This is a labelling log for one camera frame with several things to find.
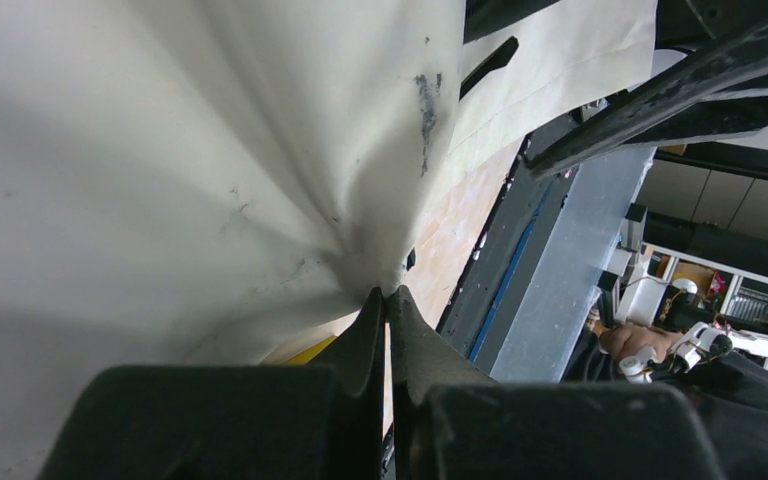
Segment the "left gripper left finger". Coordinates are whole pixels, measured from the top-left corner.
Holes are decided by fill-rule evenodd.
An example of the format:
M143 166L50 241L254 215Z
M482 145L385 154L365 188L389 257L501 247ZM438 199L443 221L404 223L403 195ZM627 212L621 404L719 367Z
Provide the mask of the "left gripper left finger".
M377 479L385 300L300 366L119 366L83 390L44 479Z

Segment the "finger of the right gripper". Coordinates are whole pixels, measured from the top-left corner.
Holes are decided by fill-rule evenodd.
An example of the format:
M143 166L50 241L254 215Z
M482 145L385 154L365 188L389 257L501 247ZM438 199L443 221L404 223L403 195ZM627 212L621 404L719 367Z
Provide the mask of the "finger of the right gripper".
M768 127L768 1L691 1L708 41L528 164L535 178L625 147L692 144Z

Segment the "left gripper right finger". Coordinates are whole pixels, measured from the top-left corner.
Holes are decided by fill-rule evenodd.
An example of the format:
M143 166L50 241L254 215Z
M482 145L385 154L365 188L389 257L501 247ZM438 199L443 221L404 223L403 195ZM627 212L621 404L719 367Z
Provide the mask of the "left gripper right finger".
M668 386L505 384L388 298L400 479L720 479L704 429Z

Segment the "cream zip-up jacket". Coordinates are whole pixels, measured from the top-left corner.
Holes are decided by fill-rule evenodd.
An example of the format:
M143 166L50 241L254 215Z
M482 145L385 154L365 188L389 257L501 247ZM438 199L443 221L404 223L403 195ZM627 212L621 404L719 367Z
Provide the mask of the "cream zip-up jacket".
M126 363L436 323L523 137L649 77L653 1L0 1L0 479Z

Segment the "operator's hand in background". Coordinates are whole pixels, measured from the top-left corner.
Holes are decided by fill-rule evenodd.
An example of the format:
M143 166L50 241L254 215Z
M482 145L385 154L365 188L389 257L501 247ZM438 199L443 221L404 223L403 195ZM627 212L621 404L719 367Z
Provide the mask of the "operator's hand in background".
M683 336L659 328L648 328L633 323L604 331L599 336L602 348L614 359L621 361L636 356L640 350L651 347L655 362L663 362L670 348Z

